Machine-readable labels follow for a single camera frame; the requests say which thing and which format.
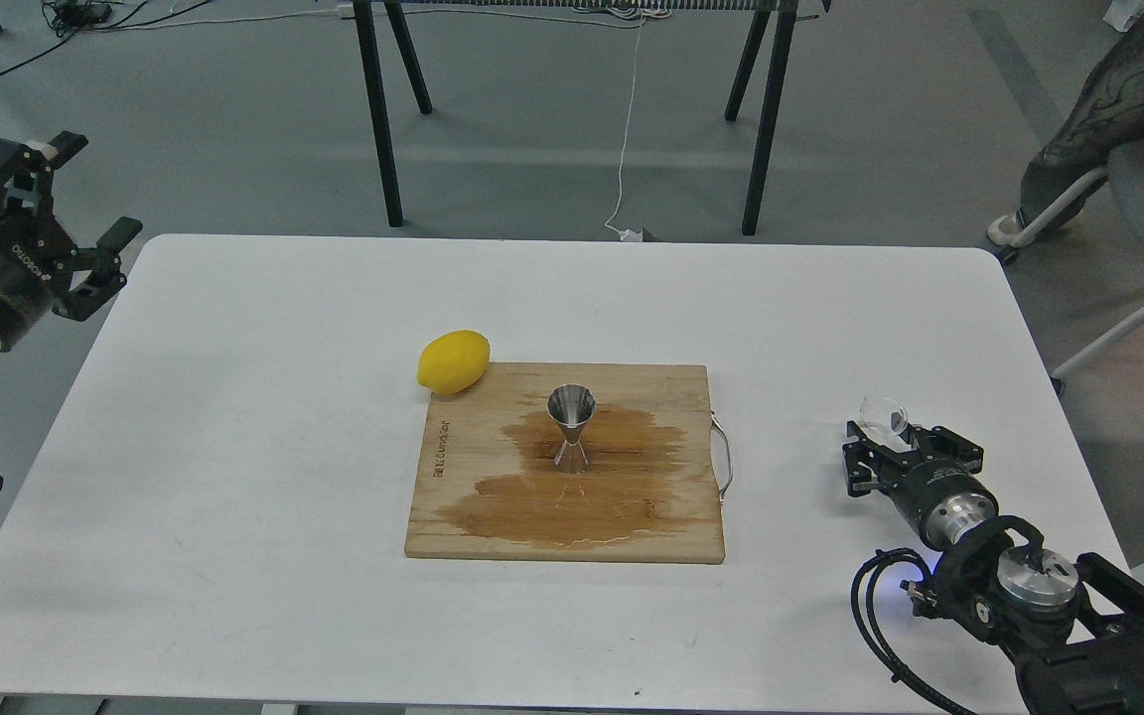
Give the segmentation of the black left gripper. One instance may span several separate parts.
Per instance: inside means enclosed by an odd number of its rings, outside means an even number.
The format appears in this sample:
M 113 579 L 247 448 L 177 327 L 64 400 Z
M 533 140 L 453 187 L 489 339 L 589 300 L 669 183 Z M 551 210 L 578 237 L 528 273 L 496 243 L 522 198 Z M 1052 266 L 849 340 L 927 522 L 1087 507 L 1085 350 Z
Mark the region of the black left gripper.
M 89 145 L 73 132 L 50 142 L 0 137 L 0 349 L 11 349 L 50 311 L 89 320 L 126 285 L 121 252 L 144 222 L 120 217 L 94 247 L 77 248 L 55 221 L 54 172 Z

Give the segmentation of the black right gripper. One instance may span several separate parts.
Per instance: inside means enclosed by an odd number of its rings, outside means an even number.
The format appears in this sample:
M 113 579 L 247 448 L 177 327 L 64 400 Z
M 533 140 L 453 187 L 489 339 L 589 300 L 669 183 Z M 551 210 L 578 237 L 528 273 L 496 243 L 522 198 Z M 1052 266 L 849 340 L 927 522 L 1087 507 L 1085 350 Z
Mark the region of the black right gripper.
M 984 448 L 948 427 L 909 426 L 909 445 L 873 439 L 847 421 L 841 448 L 851 498 L 884 493 L 930 549 L 950 549 L 970 529 L 994 519 L 998 498 L 976 479 Z

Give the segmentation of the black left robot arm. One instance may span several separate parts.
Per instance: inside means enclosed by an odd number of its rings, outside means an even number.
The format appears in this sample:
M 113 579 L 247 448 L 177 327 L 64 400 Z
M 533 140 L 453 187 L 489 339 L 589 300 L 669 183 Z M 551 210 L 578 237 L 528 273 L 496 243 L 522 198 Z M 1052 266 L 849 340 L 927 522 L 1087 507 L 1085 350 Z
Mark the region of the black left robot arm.
M 0 137 L 0 355 L 11 353 L 49 313 L 103 320 L 127 284 L 124 249 L 142 223 L 120 217 L 81 247 L 55 216 L 55 174 L 87 146 L 76 132 L 46 142 Z

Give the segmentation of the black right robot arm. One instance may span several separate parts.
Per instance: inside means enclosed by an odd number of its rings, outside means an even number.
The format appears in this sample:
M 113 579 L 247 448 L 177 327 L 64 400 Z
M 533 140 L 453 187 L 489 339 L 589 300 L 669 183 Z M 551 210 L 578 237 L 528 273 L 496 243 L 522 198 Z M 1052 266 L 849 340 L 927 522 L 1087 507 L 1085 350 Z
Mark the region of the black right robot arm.
M 1144 714 L 1144 585 L 1095 553 L 1065 558 L 1044 547 L 1035 525 L 1000 514 L 998 498 L 977 479 L 980 445 L 904 418 L 889 430 L 903 451 L 848 422 L 847 492 L 884 494 L 939 553 L 929 566 L 914 549 L 887 549 L 855 573 L 855 626 L 891 678 L 943 712 L 966 712 L 913 672 L 877 623 L 877 580 L 909 564 L 919 579 L 901 589 L 914 615 L 953 621 L 998 646 L 1031 714 Z

